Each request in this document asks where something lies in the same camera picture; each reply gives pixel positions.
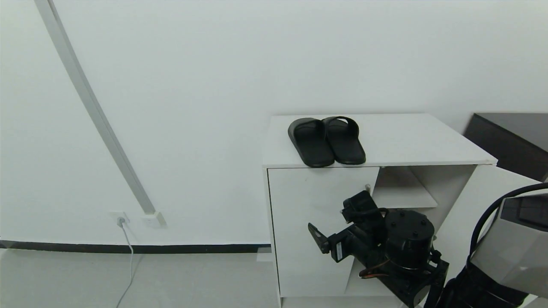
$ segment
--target black baseboard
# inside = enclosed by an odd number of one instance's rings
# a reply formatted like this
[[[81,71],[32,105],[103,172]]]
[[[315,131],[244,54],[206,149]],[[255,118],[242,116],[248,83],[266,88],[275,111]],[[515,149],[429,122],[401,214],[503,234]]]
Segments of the black baseboard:
[[[269,244],[230,244],[230,245],[133,245],[136,254],[191,254],[191,253],[256,253],[257,249],[270,247]],[[127,245],[55,244],[2,241],[0,248],[45,250],[49,252],[76,253],[130,253]]]

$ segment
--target wall outlet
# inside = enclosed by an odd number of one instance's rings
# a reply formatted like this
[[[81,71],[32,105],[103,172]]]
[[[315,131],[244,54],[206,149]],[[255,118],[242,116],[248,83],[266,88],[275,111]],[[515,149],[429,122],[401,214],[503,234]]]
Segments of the wall outlet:
[[[112,220],[114,221],[115,224],[118,224],[118,217],[124,217],[125,223],[126,223],[126,224],[129,223],[129,218],[128,218],[128,216],[125,214],[125,212],[122,212],[122,211],[111,211],[111,212],[109,212],[109,216],[112,218]]]
[[[145,215],[142,218],[143,222],[147,227],[150,228],[163,228],[167,224],[165,223],[164,216],[162,216],[162,213],[156,211],[154,214]]]

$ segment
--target plug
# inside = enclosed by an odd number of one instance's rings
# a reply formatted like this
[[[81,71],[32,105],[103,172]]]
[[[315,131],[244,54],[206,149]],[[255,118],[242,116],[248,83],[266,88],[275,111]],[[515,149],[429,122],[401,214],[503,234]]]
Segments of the plug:
[[[124,221],[122,221],[122,223],[125,224],[126,226],[129,225],[129,223],[131,222],[131,220],[125,214],[125,212],[123,212],[121,210],[120,211],[110,211],[109,216],[117,226],[120,226],[120,223],[118,222],[120,217],[124,219]]]
[[[116,224],[118,225],[118,227],[120,228],[123,228],[122,224],[125,222],[125,218],[124,217],[118,217],[118,219],[116,220]]]

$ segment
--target black cable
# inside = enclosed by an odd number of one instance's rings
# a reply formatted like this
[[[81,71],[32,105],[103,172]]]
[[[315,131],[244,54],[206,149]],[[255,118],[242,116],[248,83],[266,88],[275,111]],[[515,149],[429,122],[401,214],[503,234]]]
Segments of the black cable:
[[[540,183],[540,184],[533,184],[529,186],[522,187],[520,189],[513,190],[504,196],[498,198],[493,204],[491,204],[485,213],[480,217],[478,223],[476,224],[476,227],[474,228],[474,232],[472,233],[472,238],[470,239],[470,255],[468,258],[471,257],[472,253],[477,248],[478,245],[478,238],[480,237],[481,229],[483,228],[483,225],[487,222],[487,219],[493,214],[502,204],[503,200],[510,197],[516,197],[518,195],[521,195],[526,192],[535,191],[535,190],[541,190],[541,189],[548,189],[548,183]]]

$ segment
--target black furniture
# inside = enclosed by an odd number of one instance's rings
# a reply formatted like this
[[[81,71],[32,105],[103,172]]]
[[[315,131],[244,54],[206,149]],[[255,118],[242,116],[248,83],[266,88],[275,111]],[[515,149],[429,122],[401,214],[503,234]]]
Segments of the black furniture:
[[[548,181],[548,113],[474,113],[464,136],[498,167]]]

